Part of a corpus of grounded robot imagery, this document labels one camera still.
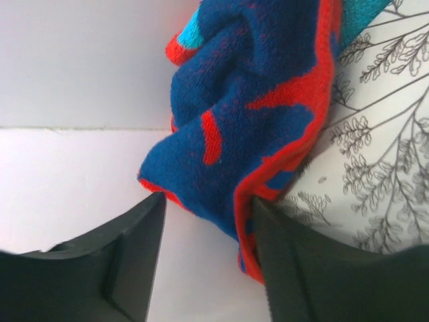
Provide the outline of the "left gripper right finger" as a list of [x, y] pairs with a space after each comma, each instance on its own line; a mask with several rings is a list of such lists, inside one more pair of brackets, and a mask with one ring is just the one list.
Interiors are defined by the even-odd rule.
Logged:
[[252, 215], [273, 321], [428, 320], [428, 246], [366, 252], [259, 198]]

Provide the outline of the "red blue towel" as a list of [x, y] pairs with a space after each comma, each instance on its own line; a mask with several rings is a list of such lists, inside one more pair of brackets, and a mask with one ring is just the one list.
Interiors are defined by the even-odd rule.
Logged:
[[316, 143], [336, 58], [386, 1], [201, 1], [168, 43], [172, 132], [138, 173], [238, 241], [262, 281], [251, 200], [276, 200]]

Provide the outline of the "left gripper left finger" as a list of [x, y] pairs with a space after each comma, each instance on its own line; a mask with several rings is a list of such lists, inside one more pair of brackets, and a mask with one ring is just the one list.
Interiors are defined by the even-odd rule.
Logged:
[[1, 320], [145, 321], [165, 214], [154, 193], [47, 252], [2, 252]]

